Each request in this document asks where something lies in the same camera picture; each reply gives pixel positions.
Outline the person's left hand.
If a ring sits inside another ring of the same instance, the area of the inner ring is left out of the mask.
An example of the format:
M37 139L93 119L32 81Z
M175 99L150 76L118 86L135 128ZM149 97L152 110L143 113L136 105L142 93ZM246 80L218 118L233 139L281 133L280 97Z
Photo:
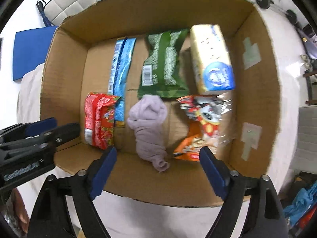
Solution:
M4 218L10 228L17 237L26 237L30 218L27 214L25 204L17 188L12 190L12 193L2 210Z

